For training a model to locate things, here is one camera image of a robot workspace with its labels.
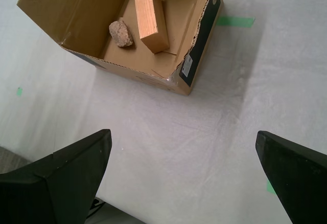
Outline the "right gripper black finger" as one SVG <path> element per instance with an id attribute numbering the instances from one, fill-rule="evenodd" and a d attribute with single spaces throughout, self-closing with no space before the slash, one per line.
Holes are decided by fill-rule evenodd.
<path id="1" fill-rule="evenodd" d="M 1 223 L 85 223 L 111 148 L 102 129 L 1 174 Z"/>
<path id="2" fill-rule="evenodd" d="M 326 223 L 326 155 L 268 131 L 255 149 L 292 223 Z"/>

